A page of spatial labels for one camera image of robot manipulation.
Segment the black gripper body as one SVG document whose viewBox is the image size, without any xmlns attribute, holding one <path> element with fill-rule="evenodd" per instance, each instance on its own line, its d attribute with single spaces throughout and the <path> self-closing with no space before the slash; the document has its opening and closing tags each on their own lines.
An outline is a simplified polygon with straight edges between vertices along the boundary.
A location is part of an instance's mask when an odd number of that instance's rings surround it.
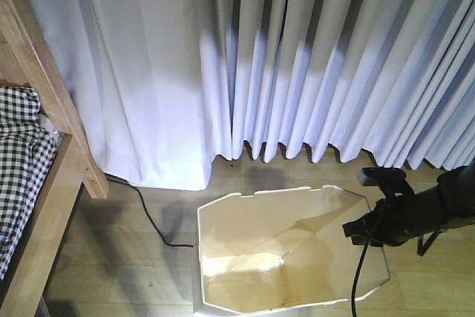
<svg viewBox="0 0 475 317">
<path fill-rule="evenodd" d="M 342 226 L 352 244 L 401 246 L 412 238 L 445 231 L 444 186 L 438 184 L 416 194 L 405 180 L 363 179 L 361 184 L 378 186 L 385 197 L 371 212 Z"/>
</svg>

